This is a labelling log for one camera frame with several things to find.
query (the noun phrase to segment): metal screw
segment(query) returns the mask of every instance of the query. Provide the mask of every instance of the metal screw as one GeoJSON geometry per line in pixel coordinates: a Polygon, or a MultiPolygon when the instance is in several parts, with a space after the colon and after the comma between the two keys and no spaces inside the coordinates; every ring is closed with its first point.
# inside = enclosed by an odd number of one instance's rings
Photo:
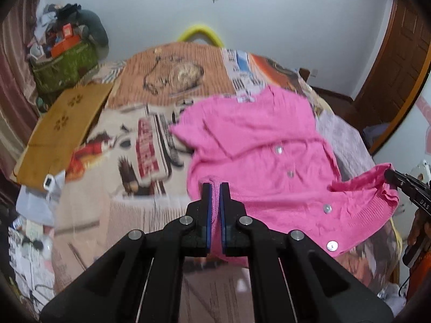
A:
{"type": "Polygon", "coordinates": [[[290,236],[295,240],[303,240],[304,239],[304,233],[300,230],[293,230],[290,232],[290,236]]]}
{"type": "Polygon", "coordinates": [[[330,213],[330,212],[332,211],[332,207],[331,207],[329,204],[325,204],[325,205],[323,206],[323,211],[324,211],[325,213],[330,213]]]}
{"type": "Polygon", "coordinates": [[[338,243],[334,240],[331,240],[329,243],[327,243],[326,248],[329,251],[336,251],[338,249],[338,243]]]}
{"type": "Polygon", "coordinates": [[[138,240],[140,237],[142,237],[142,231],[140,230],[132,230],[129,232],[129,238],[131,240],[138,240]]]}
{"type": "Polygon", "coordinates": [[[193,217],[191,217],[189,215],[184,215],[180,218],[180,222],[183,225],[190,225],[193,222],[193,217]]]}
{"type": "Polygon", "coordinates": [[[241,216],[240,217],[240,224],[244,226],[251,225],[253,222],[253,219],[250,216],[241,216]]]}

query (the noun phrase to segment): pink curtain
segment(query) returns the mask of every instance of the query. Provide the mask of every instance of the pink curtain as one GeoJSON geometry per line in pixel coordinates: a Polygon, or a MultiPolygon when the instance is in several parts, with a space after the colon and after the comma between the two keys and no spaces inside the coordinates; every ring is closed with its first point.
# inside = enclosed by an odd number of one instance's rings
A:
{"type": "Polygon", "coordinates": [[[17,0],[0,28],[0,170],[8,177],[37,122],[36,85],[26,61],[39,0],[17,0]]]}

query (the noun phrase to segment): baseboard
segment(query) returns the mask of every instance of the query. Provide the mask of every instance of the baseboard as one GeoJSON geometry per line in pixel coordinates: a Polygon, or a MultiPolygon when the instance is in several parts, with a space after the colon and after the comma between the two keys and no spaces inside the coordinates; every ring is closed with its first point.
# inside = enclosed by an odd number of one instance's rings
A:
{"type": "Polygon", "coordinates": [[[338,93],[338,92],[332,92],[332,91],[325,90],[325,89],[321,89],[320,87],[314,87],[314,86],[312,86],[312,88],[313,88],[314,91],[316,91],[316,93],[318,95],[325,94],[326,96],[338,97],[340,99],[343,99],[344,101],[348,101],[349,103],[353,103],[353,98],[349,97],[349,96],[347,96],[345,94],[338,93]]]}

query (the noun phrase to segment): brown door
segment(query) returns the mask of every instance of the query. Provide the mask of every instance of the brown door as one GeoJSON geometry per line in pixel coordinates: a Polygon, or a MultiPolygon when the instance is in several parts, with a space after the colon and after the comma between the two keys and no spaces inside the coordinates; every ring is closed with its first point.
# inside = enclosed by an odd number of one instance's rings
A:
{"type": "Polygon", "coordinates": [[[415,84],[422,84],[422,70],[429,66],[425,60],[430,40],[431,34],[413,6],[395,0],[381,50],[354,101],[358,117],[351,122],[359,131],[395,119],[415,84]]]}

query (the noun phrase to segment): paw print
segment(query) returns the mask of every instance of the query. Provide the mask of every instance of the paw print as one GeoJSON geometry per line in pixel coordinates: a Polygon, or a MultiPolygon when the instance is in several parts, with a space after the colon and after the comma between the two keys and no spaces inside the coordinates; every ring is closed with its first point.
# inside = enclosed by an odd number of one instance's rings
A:
{"type": "Polygon", "coordinates": [[[69,117],[66,114],[63,114],[63,116],[55,122],[54,130],[60,131],[62,127],[66,126],[68,120],[69,117]]]}
{"type": "Polygon", "coordinates": [[[82,101],[83,97],[84,97],[83,95],[77,94],[69,102],[67,102],[67,105],[69,107],[73,107],[75,104],[79,104],[82,101]]]}

